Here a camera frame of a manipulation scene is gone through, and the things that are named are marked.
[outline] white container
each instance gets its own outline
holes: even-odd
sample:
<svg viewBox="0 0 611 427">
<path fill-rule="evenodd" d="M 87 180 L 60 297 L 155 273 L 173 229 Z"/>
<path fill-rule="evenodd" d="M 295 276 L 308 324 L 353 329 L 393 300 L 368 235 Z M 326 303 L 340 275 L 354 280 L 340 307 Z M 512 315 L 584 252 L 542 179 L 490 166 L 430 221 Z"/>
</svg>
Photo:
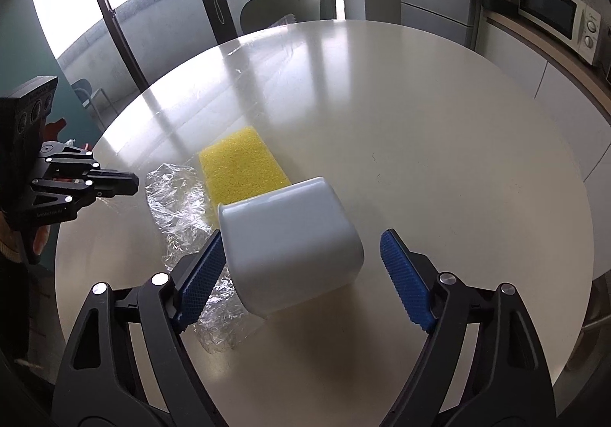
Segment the white container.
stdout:
<svg viewBox="0 0 611 427">
<path fill-rule="evenodd" d="M 268 316 L 352 282 L 359 234 L 322 177 L 219 205 L 227 265 L 245 308 Z"/>
</svg>

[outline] silver screw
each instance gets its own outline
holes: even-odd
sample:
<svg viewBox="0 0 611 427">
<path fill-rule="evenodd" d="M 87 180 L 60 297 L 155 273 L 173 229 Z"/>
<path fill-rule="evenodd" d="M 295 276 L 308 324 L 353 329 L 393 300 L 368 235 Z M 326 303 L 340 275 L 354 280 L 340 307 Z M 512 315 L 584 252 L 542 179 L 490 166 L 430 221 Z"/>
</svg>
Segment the silver screw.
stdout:
<svg viewBox="0 0 611 427">
<path fill-rule="evenodd" d="M 94 295 L 101 295 L 106 289 L 108 289 L 108 286 L 103 282 L 99 282 L 91 288 L 91 292 L 94 293 Z"/>
<path fill-rule="evenodd" d="M 151 282 L 155 284 L 156 286 L 163 286 L 169 280 L 170 280 L 170 276 L 167 275 L 165 272 L 160 272 L 159 274 L 155 274 L 151 278 Z"/>
<path fill-rule="evenodd" d="M 508 296 L 515 295 L 516 293 L 515 287 L 512 286 L 511 284 L 503 284 L 500 287 L 500 290 L 503 291 Z"/>
<path fill-rule="evenodd" d="M 450 272 L 444 272 L 443 274 L 439 274 L 439 281 L 441 284 L 451 286 L 452 284 L 456 284 L 456 276 L 454 274 L 450 274 Z"/>
</svg>

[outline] blue gripper pad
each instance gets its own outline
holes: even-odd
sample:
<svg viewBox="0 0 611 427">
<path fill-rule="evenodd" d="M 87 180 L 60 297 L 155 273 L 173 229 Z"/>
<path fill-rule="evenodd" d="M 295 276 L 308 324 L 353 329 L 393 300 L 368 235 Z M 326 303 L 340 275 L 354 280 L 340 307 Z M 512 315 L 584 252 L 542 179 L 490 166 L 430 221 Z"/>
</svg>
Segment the blue gripper pad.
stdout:
<svg viewBox="0 0 611 427">
<path fill-rule="evenodd" d="M 224 266 L 223 241 L 221 236 L 217 236 L 178 293 L 180 307 L 176 308 L 172 322 L 180 332 L 184 331 L 188 325 L 197 322 Z"/>
<path fill-rule="evenodd" d="M 428 289 L 389 231 L 380 238 L 380 255 L 409 319 L 430 334 L 437 321 L 431 313 Z"/>
</svg>

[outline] tabletop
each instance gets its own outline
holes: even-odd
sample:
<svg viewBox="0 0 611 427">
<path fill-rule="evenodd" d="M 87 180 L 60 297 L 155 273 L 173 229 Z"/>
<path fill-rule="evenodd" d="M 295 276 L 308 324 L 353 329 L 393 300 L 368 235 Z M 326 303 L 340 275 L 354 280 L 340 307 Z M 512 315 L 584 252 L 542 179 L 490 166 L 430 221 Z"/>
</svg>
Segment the tabletop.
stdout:
<svg viewBox="0 0 611 427">
<path fill-rule="evenodd" d="M 62 225 L 56 291 L 66 338 L 91 286 L 142 284 L 163 270 L 144 194 L 147 172 L 182 164 L 254 126 L 293 182 L 325 177 L 355 224 L 365 263 L 350 286 L 270 316 L 225 353 L 183 341 L 231 426 L 373 426 L 392 406 L 425 341 L 380 260 L 380 234 L 466 284 L 517 286 L 555 380 L 590 294 L 593 235 L 579 171 L 551 119 L 500 69 L 408 27 L 322 21 L 212 48 L 154 83 L 94 148 L 132 171 L 133 197 L 97 201 Z M 469 326 L 445 405 L 466 381 Z M 149 400 L 163 400 L 137 326 Z"/>
</svg>

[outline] microwave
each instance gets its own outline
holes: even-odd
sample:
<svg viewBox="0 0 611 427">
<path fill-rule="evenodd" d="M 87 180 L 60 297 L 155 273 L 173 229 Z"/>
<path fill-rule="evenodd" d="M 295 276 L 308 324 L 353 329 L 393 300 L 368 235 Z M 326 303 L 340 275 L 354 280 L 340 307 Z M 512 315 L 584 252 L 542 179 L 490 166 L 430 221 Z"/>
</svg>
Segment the microwave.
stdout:
<svg viewBox="0 0 611 427">
<path fill-rule="evenodd" d="M 585 62 L 597 62 L 601 15 L 581 0 L 520 0 L 518 12 L 575 50 Z"/>
</svg>

